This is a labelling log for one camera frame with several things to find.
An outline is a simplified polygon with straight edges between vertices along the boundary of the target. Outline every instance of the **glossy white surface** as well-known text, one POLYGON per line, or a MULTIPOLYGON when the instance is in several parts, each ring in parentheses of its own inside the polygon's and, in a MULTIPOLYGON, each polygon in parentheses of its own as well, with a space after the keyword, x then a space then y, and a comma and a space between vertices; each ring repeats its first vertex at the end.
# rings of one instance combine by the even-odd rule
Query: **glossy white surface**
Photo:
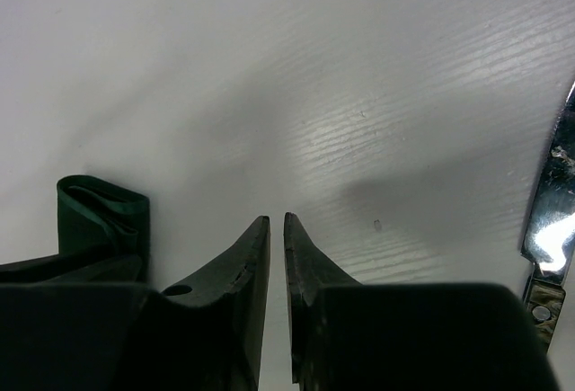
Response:
MULTIPOLYGON (((520 294, 575 0, 0 0, 0 261, 56 250, 56 181, 150 196, 155 285, 272 219, 261 389, 290 384, 285 211, 357 279, 520 294)), ((550 350, 575 387, 575 272, 550 350)))

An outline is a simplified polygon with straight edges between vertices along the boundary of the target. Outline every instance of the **folded cloth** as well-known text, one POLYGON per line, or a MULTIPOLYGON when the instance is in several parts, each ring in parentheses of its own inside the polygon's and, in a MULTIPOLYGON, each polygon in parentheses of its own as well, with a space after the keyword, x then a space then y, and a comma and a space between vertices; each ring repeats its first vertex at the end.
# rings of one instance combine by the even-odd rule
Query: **folded cloth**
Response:
POLYGON ((61 254, 98 245, 115 254, 142 258, 139 281, 147 275, 150 254, 150 201, 90 175, 70 175, 57 183, 58 251, 61 254))

